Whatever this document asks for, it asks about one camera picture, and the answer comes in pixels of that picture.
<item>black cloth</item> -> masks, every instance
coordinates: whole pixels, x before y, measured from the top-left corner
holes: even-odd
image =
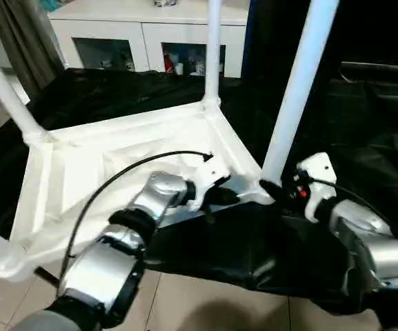
[[[52,130],[198,101],[204,81],[158,73],[67,70],[28,107]],[[281,97],[273,86],[222,79],[221,109],[261,165]],[[398,234],[398,86],[331,81],[301,120],[286,172],[324,151],[338,183],[365,197]],[[28,149],[9,122],[0,129],[0,234],[8,237]],[[323,228],[278,205],[239,205],[160,229],[146,256],[153,270],[174,272],[277,294],[309,297],[360,310],[342,284],[348,253]]]

